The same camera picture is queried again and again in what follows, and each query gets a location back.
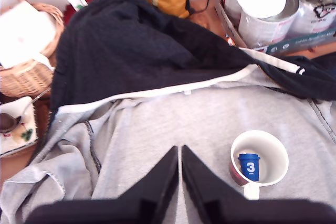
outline black object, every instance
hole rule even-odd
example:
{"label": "black object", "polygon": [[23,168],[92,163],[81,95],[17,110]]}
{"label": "black object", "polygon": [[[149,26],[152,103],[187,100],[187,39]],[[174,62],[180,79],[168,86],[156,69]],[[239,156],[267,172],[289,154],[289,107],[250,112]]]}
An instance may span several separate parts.
{"label": "black object", "polygon": [[[177,147],[117,199],[60,201],[36,208],[25,224],[160,224],[178,184]],[[182,173],[204,224],[336,223],[332,207],[309,200],[249,201],[182,147]]]}
{"label": "black object", "polygon": [[300,61],[303,75],[283,71],[189,20],[160,12],[146,0],[90,2],[72,17],[56,55],[53,114],[63,105],[206,81],[249,64],[258,64],[286,92],[336,100],[336,78],[310,60]]}
{"label": "black object", "polygon": [[36,208],[25,224],[157,224],[177,188],[177,147],[117,199],[59,201]]}
{"label": "black object", "polygon": [[182,147],[182,173],[204,224],[335,223],[332,207],[309,200],[247,200]]}

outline zipper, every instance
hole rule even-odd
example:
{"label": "zipper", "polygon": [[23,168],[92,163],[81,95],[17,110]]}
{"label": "zipper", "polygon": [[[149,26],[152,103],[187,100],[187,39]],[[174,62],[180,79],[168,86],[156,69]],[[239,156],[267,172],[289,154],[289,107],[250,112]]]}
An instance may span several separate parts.
{"label": "zipper", "polygon": [[27,167],[28,165],[30,165],[31,162],[35,159],[35,157],[41,152],[43,146],[44,146],[45,143],[46,143],[46,140],[47,140],[47,134],[48,134],[48,131],[49,131],[49,128],[50,128],[50,118],[51,118],[51,114],[52,114],[52,112],[49,110],[49,112],[48,112],[48,119],[47,119],[47,127],[46,127],[46,129],[44,130],[44,134],[43,134],[43,136],[42,136],[42,138],[41,138],[41,141],[40,141],[40,143],[38,144],[37,148],[35,149],[33,155],[31,156],[31,158],[29,159],[29,161],[28,161],[26,167]]}

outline blue lid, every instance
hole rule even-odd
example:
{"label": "blue lid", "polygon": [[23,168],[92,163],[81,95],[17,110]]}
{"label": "blue lid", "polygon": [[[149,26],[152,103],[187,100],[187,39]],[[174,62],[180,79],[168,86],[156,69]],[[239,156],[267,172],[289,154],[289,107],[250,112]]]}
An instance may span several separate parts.
{"label": "blue lid", "polygon": [[252,153],[240,153],[239,155],[239,160],[240,159],[260,159],[260,157],[258,156],[258,154],[252,154]]}

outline white paper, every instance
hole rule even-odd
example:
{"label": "white paper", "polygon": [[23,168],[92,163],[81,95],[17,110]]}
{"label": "white paper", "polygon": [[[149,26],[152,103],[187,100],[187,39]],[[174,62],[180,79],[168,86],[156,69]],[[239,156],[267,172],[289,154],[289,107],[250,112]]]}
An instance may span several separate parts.
{"label": "white paper", "polygon": [[0,63],[4,68],[32,59],[54,39],[55,20],[21,2],[0,16]]}

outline gray stitching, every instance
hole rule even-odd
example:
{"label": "gray stitching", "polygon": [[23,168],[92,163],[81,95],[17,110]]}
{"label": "gray stitching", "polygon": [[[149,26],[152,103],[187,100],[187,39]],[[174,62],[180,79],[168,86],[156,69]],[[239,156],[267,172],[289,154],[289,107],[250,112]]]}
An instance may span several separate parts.
{"label": "gray stitching", "polygon": [[101,170],[101,163],[100,163],[99,159],[97,158],[97,155],[96,155],[96,153],[93,149],[93,129],[92,129],[89,121],[84,121],[84,124],[85,124],[86,128],[88,129],[88,133],[89,133],[91,157],[93,159],[93,162],[96,166],[96,169],[97,169],[97,172],[98,172],[98,175],[99,175],[100,170]]}
{"label": "gray stitching", "polygon": [[313,110],[315,111],[315,114],[318,117],[318,119],[320,120],[320,122],[322,123],[323,127],[329,133],[332,140],[336,143],[336,135],[335,135],[334,131],[332,130],[332,128],[330,127],[330,125],[328,124],[328,122],[326,121],[326,119],[324,118],[324,116],[323,116],[322,112],[320,111],[319,107],[317,107],[315,102],[313,102],[311,99],[308,99],[308,102],[309,102],[310,106],[313,108]]}

